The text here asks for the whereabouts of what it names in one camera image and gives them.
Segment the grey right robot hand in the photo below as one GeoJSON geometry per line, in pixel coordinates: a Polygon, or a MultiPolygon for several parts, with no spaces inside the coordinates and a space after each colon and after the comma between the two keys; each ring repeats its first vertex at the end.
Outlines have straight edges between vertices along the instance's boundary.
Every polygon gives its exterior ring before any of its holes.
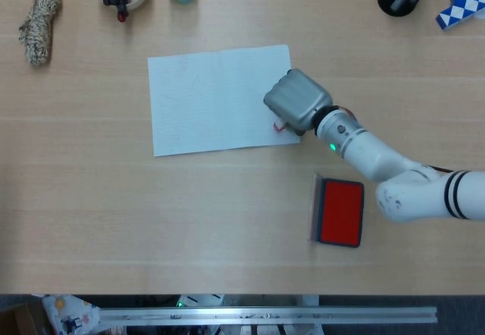
{"type": "Polygon", "coordinates": [[[279,79],[264,95],[264,103],[298,136],[315,128],[319,111],[333,107],[330,93],[297,68],[279,79]]]}

